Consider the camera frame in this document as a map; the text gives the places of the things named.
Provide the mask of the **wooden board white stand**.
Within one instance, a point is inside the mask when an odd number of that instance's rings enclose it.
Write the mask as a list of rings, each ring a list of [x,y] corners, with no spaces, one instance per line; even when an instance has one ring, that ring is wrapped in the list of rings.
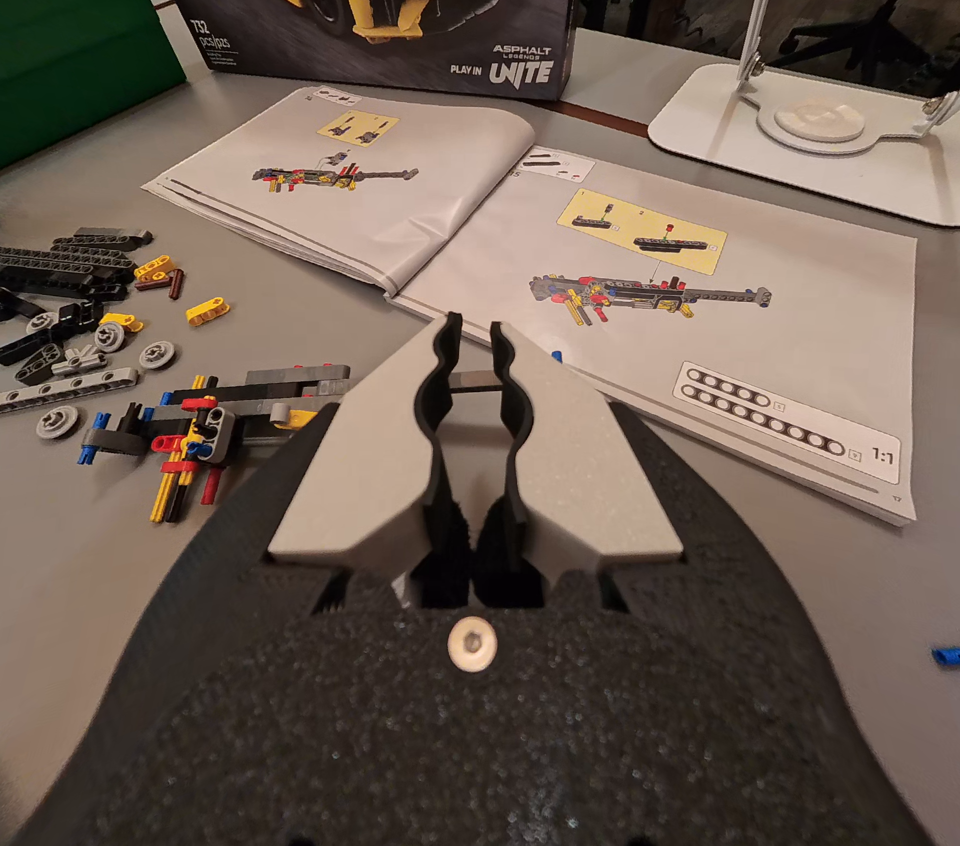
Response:
[[[769,0],[753,0],[738,66],[693,72],[649,125],[692,159],[942,228],[959,224],[958,90],[884,93],[845,69],[847,51],[772,68]]]

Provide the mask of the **light grey lego beam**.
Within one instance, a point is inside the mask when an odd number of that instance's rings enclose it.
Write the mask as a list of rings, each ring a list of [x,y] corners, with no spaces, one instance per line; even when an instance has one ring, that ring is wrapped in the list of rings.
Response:
[[[139,380],[139,370],[126,367],[48,381],[2,392],[0,410],[1,414],[7,414],[18,410],[47,407],[81,397],[133,387]]]

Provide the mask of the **grey lego beam assembly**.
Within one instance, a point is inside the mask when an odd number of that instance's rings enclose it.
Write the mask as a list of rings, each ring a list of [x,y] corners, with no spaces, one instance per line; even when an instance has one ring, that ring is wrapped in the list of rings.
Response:
[[[200,505],[215,504],[225,470],[243,449],[279,447],[359,384],[347,367],[331,364],[251,372],[246,378],[246,384],[222,386],[213,376],[199,377],[152,408],[133,403],[114,428],[108,413],[98,414],[79,464],[90,465],[102,454],[160,455],[160,485],[149,521],[174,524],[193,494]]]

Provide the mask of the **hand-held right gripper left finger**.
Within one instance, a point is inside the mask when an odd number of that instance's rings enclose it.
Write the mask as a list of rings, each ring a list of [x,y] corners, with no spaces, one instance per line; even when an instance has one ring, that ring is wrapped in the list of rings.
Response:
[[[342,398],[270,541],[275,559],[397,576],[462,546],[437,437],[462,321],[435,319]]]

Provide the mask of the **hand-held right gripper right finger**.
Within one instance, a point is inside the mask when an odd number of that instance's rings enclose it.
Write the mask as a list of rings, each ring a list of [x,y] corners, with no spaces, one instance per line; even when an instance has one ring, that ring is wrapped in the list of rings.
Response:
[[[543,576],[668,562],[683,544],[606,398],[508,323],[489,328],[510,432],[507,561]]]

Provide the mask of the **light grey lego connector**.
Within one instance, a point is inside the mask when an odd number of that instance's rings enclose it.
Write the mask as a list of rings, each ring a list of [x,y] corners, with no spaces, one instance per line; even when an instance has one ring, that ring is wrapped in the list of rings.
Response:
[[[68,348],[64,359],[51,366],[52,375],[66,378],[103,371],[109,366],[106,355],[98,347],[88,344],[82,348]]]

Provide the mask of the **pile of black lego beams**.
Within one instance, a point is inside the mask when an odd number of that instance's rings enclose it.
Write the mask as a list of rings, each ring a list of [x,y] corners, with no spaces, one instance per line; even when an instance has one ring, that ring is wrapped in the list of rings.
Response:
[[[2,341],[1,364],[15,368],[18,384],[55,378],[51,366],[67,346],[92,337],[106,306],[126,299],[135,280],[131,254],[153,239],[147,229],[82,227],[46,250],[2,246],[1,321],[19,321],[23,332]],[[44,311],[57,311],[59,322],[27,336],[28,321]]]

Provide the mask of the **open instruction booklet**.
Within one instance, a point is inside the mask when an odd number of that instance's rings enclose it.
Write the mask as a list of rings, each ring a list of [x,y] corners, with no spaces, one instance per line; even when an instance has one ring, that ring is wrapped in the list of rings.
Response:
[[[522,117],[296,90],[144,189],[897,524],[916,240],[535,145]]]

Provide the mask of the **green plastic bin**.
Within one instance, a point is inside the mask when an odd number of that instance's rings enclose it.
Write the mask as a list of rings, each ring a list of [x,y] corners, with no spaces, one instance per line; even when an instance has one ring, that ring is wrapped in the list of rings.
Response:
[[[1,166],[186,82],[151,0],[1,0]]]

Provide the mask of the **black office chair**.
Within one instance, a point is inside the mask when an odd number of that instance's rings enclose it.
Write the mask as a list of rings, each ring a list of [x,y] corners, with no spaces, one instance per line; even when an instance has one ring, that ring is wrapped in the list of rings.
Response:
[[[896,89],[912,96],[937,97],[959,88],[959,35],[938,52],[927,53],[891,23],[899,0],[885,0],[869,19],[793,27],[781,42],[772,68],[784,68],[847,51],[847,71],[860,69],[861,83],[875,85],[879,66],[904,62],[910,76]]]

